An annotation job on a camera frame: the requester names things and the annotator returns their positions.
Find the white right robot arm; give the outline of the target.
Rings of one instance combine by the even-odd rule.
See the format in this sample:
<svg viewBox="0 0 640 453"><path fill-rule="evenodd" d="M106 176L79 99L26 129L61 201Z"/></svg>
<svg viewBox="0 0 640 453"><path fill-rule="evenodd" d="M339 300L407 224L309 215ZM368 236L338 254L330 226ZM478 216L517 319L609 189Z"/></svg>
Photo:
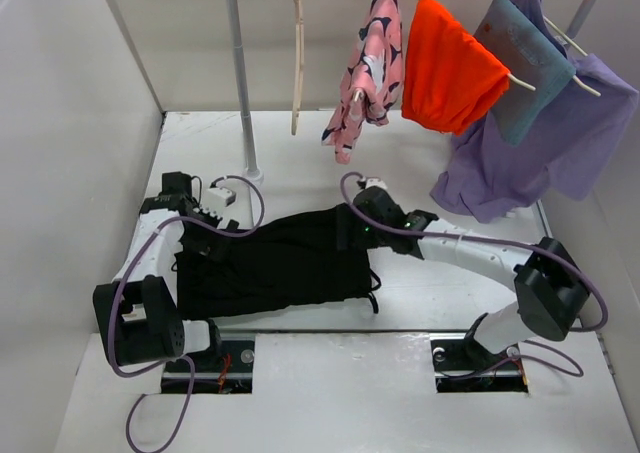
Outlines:
<svg viewBox="0 0 640 453"><path fill-rule="evenodd" d="M592 295L566 249L549 237L530 245L475 236L433 213L404 212L378 186L362 189L345 207L353 246L387 247L456 266L513 293L512 303L480 315L454 350L454 358L465 358L474 369L505 358L509 348L533 337L565 340Z"/></svg>

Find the beige plastic hanger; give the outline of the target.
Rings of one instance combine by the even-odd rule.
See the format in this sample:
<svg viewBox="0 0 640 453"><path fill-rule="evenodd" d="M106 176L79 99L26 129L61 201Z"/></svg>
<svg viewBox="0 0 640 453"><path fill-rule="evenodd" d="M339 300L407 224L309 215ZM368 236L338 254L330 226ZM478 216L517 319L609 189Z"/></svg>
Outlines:
<svg viewBox="0 0 640 453"><path fill-rule="evenodd" d="M294 90L291 111L291 135L298 131L301 111L302 91L304 82L304 14L302 0L293 0L295 16L295 66L294 66Z"/></svg>

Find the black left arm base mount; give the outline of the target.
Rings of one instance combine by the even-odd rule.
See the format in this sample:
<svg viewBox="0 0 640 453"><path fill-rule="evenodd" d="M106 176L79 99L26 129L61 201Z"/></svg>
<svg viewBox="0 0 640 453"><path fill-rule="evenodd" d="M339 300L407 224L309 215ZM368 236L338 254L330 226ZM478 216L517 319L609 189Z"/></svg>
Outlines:
<svg viewBox="0 0 640 453"><path fill-rule="evenodd" d="M255 339L230 337L222 340L222 350L191 354L195 366L194 394L251 394L255 360ZM163 394L186 394L190 369L185 361L167 363L161 376Z"/></svg>

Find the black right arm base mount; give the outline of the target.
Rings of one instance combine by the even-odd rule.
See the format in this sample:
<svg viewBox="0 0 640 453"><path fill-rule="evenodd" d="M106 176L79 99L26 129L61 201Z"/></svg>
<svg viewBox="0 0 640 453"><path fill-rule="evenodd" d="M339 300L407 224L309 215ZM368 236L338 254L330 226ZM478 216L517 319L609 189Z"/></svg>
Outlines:
<svg viewBox="0 0 640 453"><path fill-rule="evenodd" d="M438 393L527 393L522 364L506 352L493 354L461 338L431 341Z"/></svg>

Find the black trousers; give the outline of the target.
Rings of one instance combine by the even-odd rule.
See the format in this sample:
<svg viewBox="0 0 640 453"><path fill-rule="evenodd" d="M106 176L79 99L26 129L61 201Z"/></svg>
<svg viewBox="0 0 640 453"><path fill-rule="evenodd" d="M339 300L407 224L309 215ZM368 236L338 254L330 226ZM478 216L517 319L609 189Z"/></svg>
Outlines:
<svg viewBox="0 0 640 453"><path fill-rule="evenodd" d="M186 268L177 272L178 311L203 320L347 299L366 299L377 311L381 280L367 251L337 246L338 206L238 230L222 261L178 254Z"/></svg>

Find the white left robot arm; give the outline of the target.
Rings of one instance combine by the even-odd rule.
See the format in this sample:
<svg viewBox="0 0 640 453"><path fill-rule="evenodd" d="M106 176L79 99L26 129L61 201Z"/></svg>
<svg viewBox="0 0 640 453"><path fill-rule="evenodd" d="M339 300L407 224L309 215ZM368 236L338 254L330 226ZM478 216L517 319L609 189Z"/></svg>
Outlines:
<svg viewBox="0 0 640 453"><path fill-rule="evenodd" d="M162 175L161 191L144 199L125 263L108 284L93 292L93 305L105 354L119 366L167 362L189 354L204 370L223 360L215 322L188 320L178 311L173 272L184 273L177 255L209 254L210 232L196 219L218 228L236 193L212 185L195 197L193 177L183 172Z"/></svg>

